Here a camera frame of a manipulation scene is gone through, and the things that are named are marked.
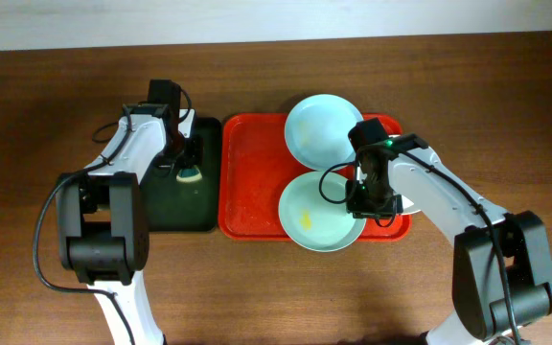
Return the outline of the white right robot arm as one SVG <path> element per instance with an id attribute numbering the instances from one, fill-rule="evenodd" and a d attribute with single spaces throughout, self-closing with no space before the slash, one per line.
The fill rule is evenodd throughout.
<path id="1" fill-rule="evenodd" d="M 387 135 L 377 119 L 348 134 L 355 176 L 346 209 L 380 227 L 410 200 L 453 246 L 453 313 L 420 344 L 521 344 L 520 328 L 552 314 L 552 255 L 543 221 L 513 214 L 451 172 L 415 134 Z"/>

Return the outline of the green yellow sponge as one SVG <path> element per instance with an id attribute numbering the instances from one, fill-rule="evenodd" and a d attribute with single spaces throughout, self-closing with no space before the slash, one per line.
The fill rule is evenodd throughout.
<path id="1" fill-rule="evenodd" d="M 198 167 L 180 169 L 176 174 L 176 181 L 179 183 L 195 183 L 202 179 Z"/>

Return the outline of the light green plate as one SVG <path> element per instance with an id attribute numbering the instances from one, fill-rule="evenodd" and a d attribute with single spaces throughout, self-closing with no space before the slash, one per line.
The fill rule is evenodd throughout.
<path id="1" fill-rule="evenodd" d="M 286 234 L 300 246 L 316 252 L 334 252 L 355 242 L 366 220 L 354 218 L 344 204 L 328 202 L 344 196 L 347 179 L 330 172 L 319 185 L 322 172 L 307 172 L 294 178 L 278 203 L 279 221 Z"/>

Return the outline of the light blue plate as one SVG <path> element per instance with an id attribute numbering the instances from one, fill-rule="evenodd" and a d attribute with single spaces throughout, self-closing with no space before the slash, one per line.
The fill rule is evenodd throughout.
<path id="1" fill-rule="evenodd" d="M 299 163 L 315 171 L 352 162 L 355 151 L 348 133 L 362 120 L 360 111 L 344 98 L 331 94 L 307 97 L 287 115 L 287 148 Z"/>

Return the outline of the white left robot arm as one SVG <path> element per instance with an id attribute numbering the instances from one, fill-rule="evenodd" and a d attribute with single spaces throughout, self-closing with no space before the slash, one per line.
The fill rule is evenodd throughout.
<path id="1" fill-rule="evenodd" d="M 61 176 L 57 206 L 59 258 L 79 294 L 93 295 L 117 344 L 163 344 L 144 282 L 149 217 L 140 184 L 157 168 L 193 168 L 196 112 L 167 103 L 126 105 L 100 155 Z"/>

